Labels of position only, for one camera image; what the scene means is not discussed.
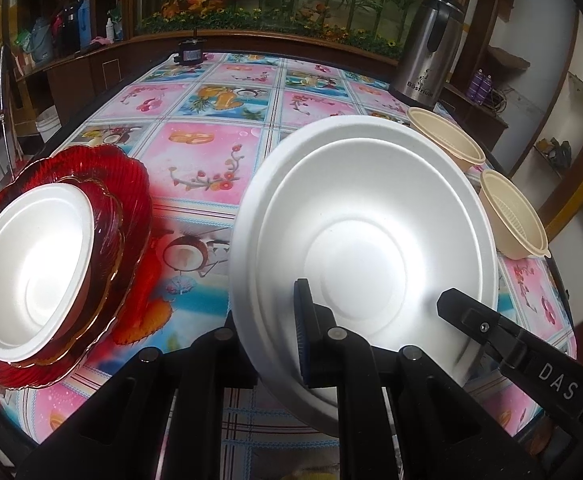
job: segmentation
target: pink tablecloth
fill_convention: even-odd
[[[183,250],[199,265],[177,272],[163,262],[140,333],[108,336],[65,381],[44,390],[0,388],[0,405],[14,423],[41,442],[139,349],[185,348],[221,326],[232,222],[258,165],[294,130],[324,117],[368,114],[407,122],[407,106],[386,88],[315,63],[209,54],[194,68],[169,60],[90,117],[64,147],[113,139],[139,158],[155,204],[153,250],[162,254],[188,235],[197,242]],[[473,184],[482,169],[467,174]],[[498,311],[575,357],[574,333],[545,261],[500,256],[499,270]],[[510,434],[539,412],[487,357],[466,390]],[[299,470],[329,478],[337,472],[338,441],[297,421],[261,385],[226,391],[222,437],[223,479],[277,479]]]

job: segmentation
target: white foam plate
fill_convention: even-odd
[[[300,420],[337,434],[335,388],[300,377],[293,285],[369,343],[423,348],[463,384],[479,346],[440,319],[456,287],[497,301],[487,216],[464,174],[431,140],[367,116],[304,126],[264,161],[234,225],[230,298],[244,348],[264,384]]]
[[[39,352],[65,320],[87,274],[94,213],[71,184],[47,184],[0,213],[0,360]]]

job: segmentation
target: red glass plate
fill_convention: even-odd
[[[62,359],[96,322],[109,297],[113,279],[118,273],[124,249],[122,234],[122,206],[99,180],[81,180],[74,176],[62,178],[81,189],[94,210],[94,250],[90,260],[90,283],[83,304],[75,304],[51,341],[34,356],[11,363],[16,368],[33,365],[47,366]]]
[[[110,327],[146,250],[152,219],[149,177],[139,160],[127,157],[123,150],[111,144],[94,148],[71,146],[54,157],[34,162],[0,192],[0,212],[22,193],[68,176],[100,180],[120,201],[124,234],[122,261],[111,283],[106,304],[97,317],[101,322],[89,327],[67,354],[53,364],[14,368],[2,363],[0,385],[5,388],[44,388],[65,378]]]

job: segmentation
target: plastic bowl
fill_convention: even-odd
[[[82,190],[47,184],[0,213],[0,360],[27,359],[49,342],[76,301],[94,243]]]
[[[480,184],[478,196],[494,232],[496,249],[512,260],[551,256],[545,228],[520,190],[494,170],[484,170]]]
[[[422,108],[409,108],[407,117],[411,127],[439,145],[463,173],[485,162],[482,148],[454,123]]]

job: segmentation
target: white bottle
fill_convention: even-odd
[[[111,18],[107,20],[107,39],[111,40],[112,42],[114,41],[113,22],[111,21]]]

